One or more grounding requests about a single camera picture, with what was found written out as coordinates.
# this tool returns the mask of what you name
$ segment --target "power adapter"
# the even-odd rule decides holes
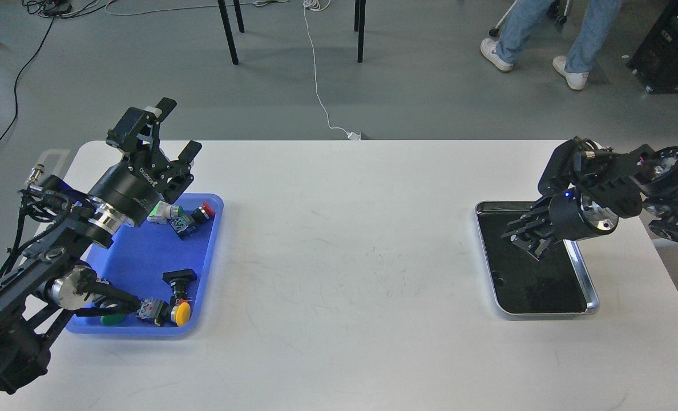
[[[67,3],[66,8],[62,8],[62,6],[65,4],[65,2],[53,2],[55,7],[49,10],[44,10],[42,12],[42,15],[47,16],[47,17],[57,17],[59,15],[66,15],[67,13],[70,13],[72,11],[72,5],[71,3]]]

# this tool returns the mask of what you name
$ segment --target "shoe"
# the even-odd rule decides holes
[[[575,91],[584,89],[585,83],[587,83],[587,76],[590,73],[568,73],[565,71],[566,64],[567,57],[564,57],[564,55],[558,55],[552,60],[552,66],[555,68],[556,72],[560,73],[565,78],[565,80],[568,82],[569,88]]]
[[[481,54],[483,54],[483,57],[486,57],[486,59],[492,62],[499,70],[505,73],[511,72],[514,65],[504,62],[499,55],[496,55],[496,43],[497,42],[492,39],[483,39],[481,42]]]

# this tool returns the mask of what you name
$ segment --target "blue tray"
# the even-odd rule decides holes
[[[109,326],[102,325],[100,317],[73,317],[67,330],[71,333],[175,336],[195,326],[200,318],[223,203],[213,194],[183,194],[175,203],[192,211],[203,201],[215,211],[215,217],[201,225],[191,237],[180,240],[169,224],[144,221],[138,228],[121,227],[113,236],[110,249],[94,245],[86,258],[101,278],[139,299],[154,297],[168,302],[172,288],[162,281],[162,273],[185,268],[195,270],[197,279],[187,288],[187,295],[192,299],[192,315],[185,325],[157,327],[131,314],[122,323]]]

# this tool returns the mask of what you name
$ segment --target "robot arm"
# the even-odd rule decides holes
[[[655,234],[678,242],[678,147],[618,154],[573,138],[552,153],[538,191],[502,236],[537,260],[550,244],[605,236],[642,209],[658,217],[649,224]]]
[[[140,226],[159,200],[173,203],[191,184],[191,162],[200,143],[190,141],[174,161],[159,149],[159,124],[175,105],[174,100],[162,99],[156,107],[128,109],[107,139],[122,151],[122,161],[110,167],[88,194],[54,176],[35,185],[41,168],[33,170],[26,189],[21,190],[20,224],[29,215],[52,225],[23,245],[18,244],[18,236],[0,271],[0,390],[15,393],[47,372],[50,346],[73,315],[139,309],[138,297],[99,281],[80,257],[91,244],[110,247],[120,226]],[[26,260],[15,267],[20,255]],[[47,305],[25,319],[30,295]],[[84,309],[94,295],[118,304]],[[36,331],[56,314],[45,332]]]

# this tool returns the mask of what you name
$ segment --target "black chair leg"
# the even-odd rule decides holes
[[[222,26],[225,28],[225,37],[227,37],[227,47],[230,49],[230,57],[232,57],[233,65],[237,65],[237,50],[235,50],[235,40],[232,39],[232,29],[230,29],[230,20],[227,18],[225,0],[217,0],[217,5],[220,9],[220,16],[222,17]]]
[[[232,5],[235,6],[237,29],[240,30],[240,33],[245,33],[245,26],[243,26],[243,12],[240,11],[240,0],[232,0]]]
[[[365,56],[365,5],[367,0],[358,0],[360,3],[360,44],[357,45],[357,63],[361,63]]]
[[[354,0],[354,31],[360,30],[360,0]]]

